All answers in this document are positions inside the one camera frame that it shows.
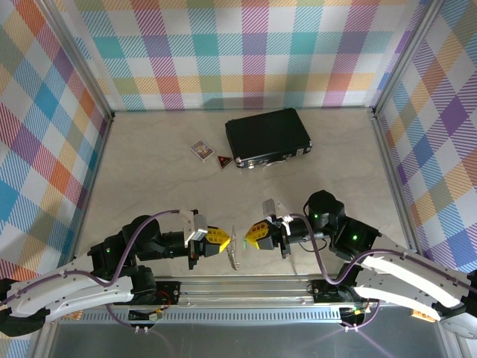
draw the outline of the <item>black briefcase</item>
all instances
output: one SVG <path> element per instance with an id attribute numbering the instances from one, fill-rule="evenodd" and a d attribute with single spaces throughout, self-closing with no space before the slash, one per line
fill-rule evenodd
<path id="1" fill-rule="evenodd" d="M 293 108 L 233 119 L 225 124 L 239 168 L 285 161 L 312 149 L 312 141 Z"/>

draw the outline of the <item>gray metal base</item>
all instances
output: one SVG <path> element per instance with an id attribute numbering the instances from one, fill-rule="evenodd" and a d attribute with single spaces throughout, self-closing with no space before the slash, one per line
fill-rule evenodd
<path id="1" fill-rule="evenodd" d="M 127 321 L 128 308 L 114 308 L 116 316 Z M 194 324 L 281 324 L 281 323 L 338 323 L 341 322 L 339 306 L 308 307 L 308 308 L 270 308 L 270 309 L 175 309 L 164 312 L 163 319 L 158 322 L 142 321 L 141 323 L 164 324 L 194 323 Z M 98 308 L 85 310 L 80 321 L 62 318 L 58 322 L 64 324 L 117 324 L 107 312 Z"/>
<path id="2" fill-rule="evenodd" d="M 447 357 L 437 325 L 385 307 L 362 332 L 338 324 L 164 324 L 162 338 L 118 324 L 59 324 L 51 358 Z"/>

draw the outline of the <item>silver object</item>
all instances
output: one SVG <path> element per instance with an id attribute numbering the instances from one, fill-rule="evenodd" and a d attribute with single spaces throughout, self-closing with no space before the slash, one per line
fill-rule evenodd
<path id="1" fill-rule="evenodd" d="M 189 246 L 189 241 L 200 241 L 207 235 L 208 227 L 206 217 L 200 214 L 195 214 L 189 210 L 181 210 L 179 217 L 183 222 L 184 232 L 184 247 Z"/>
<path id="2" fill-rule="evenodd" d="M 232 226 L 232 235 L 230 237 L 229 245 L 226 247 L 227 256 L 229 257 L 230 265 L 232 269 L 238 271 L 240 264 L 237 262 L 236 250 L 237 250 L 237 240 L 236 240 L 236 229 Z"/>
<path id="3" fill-rule="evenodd" d="M 262 210 L 263 216 L 266 218 L 267 216 L 276 216 L 277 211 L 275 210 L 275 200 L 268 199 L 262 203 Z"/>

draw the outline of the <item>wire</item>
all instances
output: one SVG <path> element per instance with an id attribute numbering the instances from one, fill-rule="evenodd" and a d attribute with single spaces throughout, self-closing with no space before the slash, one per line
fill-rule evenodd
<path id="1" fill-rule="evenodd" d="M 111 318 L 114 319 L 117 323 L 119 323 L 121 326 L 124 326 L 124 327 L 127 327 L 127 328 L 132 328 L 133 330 L 135 329 L 133 326 L 131 326 L 130 324 L 126 323 L 126 322 L 123 322 L 121 321 L 118 316 L 113 312 L 113 310 L 111 309 L 111 305 L 110 304 L 107 304 L 106 305 L 106 310 L 107 312 L 110 314 Z"/>
<path id="2" fill-rule="evenodd" d="M 127 255 L 129 254 L 129 251 L 131 251 L 131 248 L 133 247 L 134 242 L 136 241 L 136 239 L 139 236 L 139 234 L 141 233 L 141 231 L 144 230 L 146 225 L 148 225 L 153 220 L 155 220 L 155 219 L 157 219 L 160 216 L 163 216 L 165 214 L 178 214 L 178 213 L 179 213 L 179 210 L 162 211 L 161 213 L 157 213 L 157 214 L 154 214 L 152 216 L 149 216 L 146 220 L 143 221 L 142 224 L 140 224 L 140 226 L 136 229 L 136 231 L 134 231 L 134 234 L 131 237 L 131 240 L 129 240 L 129 242 L 127 243 L 127 246 L 124 250 L 124 253 L 121 256 L 121 259 L 119 260 L 118 268 L 116 269 L 116 272 L 114 273 L 113 279 L 111 280 L 110 286 L 112 286 L 118 280 L 119 275 L 121 274 L 122 266 L 126 262 Z"/>
<path id="3" fill-rule="evenodd" d="M 374 312 L 372 314 L 372 316 L 365 322 L 361 323 L 361 324 L 358 324 L 358 325 L 353 325 L 353 324 L 350 324 L 348 322 L 345 322 L 345 321 L 342 321 L 342 323 L 348 327 L 353 327 L 355 328 L 356 330 L 359 330 L 365 326 L 368 326 L 369 323 L 372 322 L 372 320 L 374 320 L 376 318 L 376 316 L 378 315 L 378 311 L 379 311 L 379 308 L 381 307 L 381 301 L 378 301 L 378 304 L 376 305 L 376 308 L 374 309 Z"/>
<path id="4" fill-rule="evenodd" d="M 306 201 L 305 205 L 303 205 L 303 215 L 304 215 L 306 218 L 309 217 L 309 212 L 306 213 L 306 211 L 305 211 L 306 207 L 307 207 L 308 204 L 309 204 L 309 201 L 310 201 L 310 199 L 308 199 L 308 200 Z M 326 228 L 324 228 L 324 227 L 322 227 L 321 230 L 322 230 L 323 232 L 328 231 L 328 230 L 327 230 Z M 329 236 L 329 246 L 330 246 L 330 248 L 332 248 L 332 247 L 333 247 L 333 234 L 332 234 L 331 232 L 329 232 L 329 233 L 328 233 L 328 236 Z"/>
<path id="5" fill-rule="evenodd" d="M 164 310 L 168 309 L 171 306 L 171 296 L 166 291 L 158 291 L 156 295 L 161 295 L 161 299 L 164 301 L 164 298 L 162 296 L 166 296 L 168 300 L 168 306 L 164 308 Z"/>
<path id="6" fill-rule="evenodd" d="M 323 245 L 321 248 L 319 248 L 318 251 L 322 251 L 322 250 L 324 250 L 324 249 L 328 246 L 328 242 L 326 242 L 325 239 L 322 239 L 322 240 L 323 240 L 323 242 L 325 243 L 325 245 Z M 308 248 L 305 248 L 305 247 L 303 246 L 303 243 L 302 243 L 302 242 L 298 242 L 298 245 L 300 245 L 300 247 L 301 247 L 304 251 L 306 251 L 306 252 L 315 252 L 315 250 L 309 250 Z"/>
<path id="7" fill-rule="evenodd" d="M 132 315 L 137 315 L 138 317 L 148 317 L 152 315 L 153 313 L 156 313 L 156 311 L 151 311 L 151 312 L 140 312 L 140 311 L 135 311 L 135 310 L 129 310 L 129 313 Z"/>

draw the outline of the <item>black suitcase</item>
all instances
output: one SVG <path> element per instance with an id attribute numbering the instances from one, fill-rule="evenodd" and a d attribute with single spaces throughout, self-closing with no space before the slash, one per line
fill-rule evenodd
<path id="1" fill-rule="evenodd" d="M 282 162 L 312 149 L 312 141 L 293 108 L 233 119 L 225 131 L 239 168 Z"/>

